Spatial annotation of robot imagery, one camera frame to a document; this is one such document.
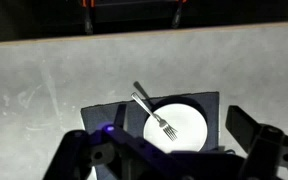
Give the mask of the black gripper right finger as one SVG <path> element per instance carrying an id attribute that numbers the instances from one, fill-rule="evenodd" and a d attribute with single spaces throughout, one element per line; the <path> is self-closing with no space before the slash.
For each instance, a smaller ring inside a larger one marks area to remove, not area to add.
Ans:
<path id="1" fill-rule="evenodd" d="M 281 129 L 258 123 L 237 105 L 228 107 L 225 126 L 247 153 L 239 179 L 278 180 L 278 168 L 288 170 L 288 135 Z"/>

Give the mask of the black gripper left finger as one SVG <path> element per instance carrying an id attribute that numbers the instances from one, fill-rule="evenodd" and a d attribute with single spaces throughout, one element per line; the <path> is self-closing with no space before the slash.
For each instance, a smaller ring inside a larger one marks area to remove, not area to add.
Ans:
<path id="1" fill-rule="evenodd" d="M 122 129 L 126 105 L 117 107 L 112 124 L 89 134 L 85 130 L 67 132 L 55 152 L 43 180 L 87 180 L 92 168 L 104 166 L 116 179 L 122 178 L 122 160 L 115 143 L 109 137 Z"/>

